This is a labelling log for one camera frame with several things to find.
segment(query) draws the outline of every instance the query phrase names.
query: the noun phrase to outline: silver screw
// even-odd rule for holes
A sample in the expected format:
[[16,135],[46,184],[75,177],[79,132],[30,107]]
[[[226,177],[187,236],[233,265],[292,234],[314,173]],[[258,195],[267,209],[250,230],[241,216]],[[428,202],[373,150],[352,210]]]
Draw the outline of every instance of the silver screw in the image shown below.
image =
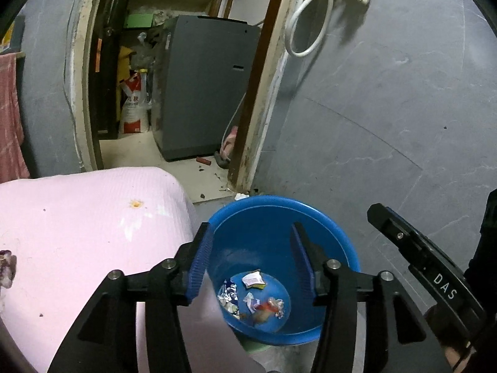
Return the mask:
[[330,269],[338,269],[341,267],[341,263],[338,260],[327,260],[326,265]]
[[394,280],[394,275],[391,272],[388,272],[387,270],[384,270],[380,274],[381,279],[386,280],[387,282],[390,282],[391,280]]
[[176,266],[176,261],[173,258],[168,258],[168,259],[162,261],[161,266],[164,269],[173,269]]
[[107,277],[110,279],[110,280],[116,280],[118,278],[120,278],[122,275],[121,271],[118,270],[118,269],[114,269],[114,270],[111,270],[108,274],[107,274]]

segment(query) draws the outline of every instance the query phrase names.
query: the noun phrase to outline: blue bucket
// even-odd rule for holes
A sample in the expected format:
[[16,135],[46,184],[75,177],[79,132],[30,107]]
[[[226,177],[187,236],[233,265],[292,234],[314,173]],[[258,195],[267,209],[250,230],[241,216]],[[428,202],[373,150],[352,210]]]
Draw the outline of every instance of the blue bucket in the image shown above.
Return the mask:
[[[260,269],[281,283],[290,298],[291,309],[287,310],[284,324],[273,332],[248,325],[223,309],[228,325],[252,341],[299,345],[317,340],[321,333],[325,307],[313,307],[312,301],[302,295],[290,249],[290,228],[296,221],[304,225],[310,240],[321,245],[327,256],[360,271],[357,253],[342,229],[328,216],[296,200],[254,196],[230,203],[209,220],[214,243],[208,273],[215,290],[225,279]],[[242,284],[237,285],[237,290],[242,312],[247,291]]]

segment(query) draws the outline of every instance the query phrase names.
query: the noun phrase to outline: white hose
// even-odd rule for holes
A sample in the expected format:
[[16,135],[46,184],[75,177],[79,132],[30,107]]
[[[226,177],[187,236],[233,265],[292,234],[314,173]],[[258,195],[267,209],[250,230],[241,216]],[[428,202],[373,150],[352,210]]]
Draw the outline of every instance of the white hose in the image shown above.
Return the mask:
[[295,26],[297,25],[297,21],[299,20],[300,14],[302,11],[305,10],[305,8],[311,3],[312,0],[304,0],[304,2],[300,5],[300,7],[295,11],[295,13],[292,15],[290,18],[290,21],[288,22],[286,29],[285,29],[285,47],[286,51],[298,58],[303,58],[304,56],[307,56],[309,53],[313,52],[322,42],[323,38],[325,37],[326,30],[328,28],[328,22],[330,21],[330,15],[331,11],[333,9],[333,0],[328,0],[328,7],[326,8],[326,15],[325,15],[325,21],[322,25],[321,31],[319,32],[319,35],[317,36],[316,40],[312,45],[310,45],[306,50],[303,52],[294,52],[292,49],[292,40],[293,40],[293,34],[295,32]]

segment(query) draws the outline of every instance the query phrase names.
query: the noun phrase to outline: hanging towel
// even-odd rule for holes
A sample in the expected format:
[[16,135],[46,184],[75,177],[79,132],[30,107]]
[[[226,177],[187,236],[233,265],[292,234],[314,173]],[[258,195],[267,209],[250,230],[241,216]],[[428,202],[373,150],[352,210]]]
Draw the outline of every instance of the hanging towel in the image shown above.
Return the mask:
[[0,183],[29,178],[22,158],[24,140],[16,89],[16,54],[0,55]]

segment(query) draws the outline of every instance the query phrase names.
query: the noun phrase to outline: gray container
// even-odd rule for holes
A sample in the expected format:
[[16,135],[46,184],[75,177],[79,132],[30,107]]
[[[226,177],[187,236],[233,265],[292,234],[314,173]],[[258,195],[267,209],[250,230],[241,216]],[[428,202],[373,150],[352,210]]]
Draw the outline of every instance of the gray container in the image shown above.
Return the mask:
[[247,90],[259,34],[259,27],[212,17],[180,15],[164,24],[154,47],[152,131],[165,160],[220,148]]

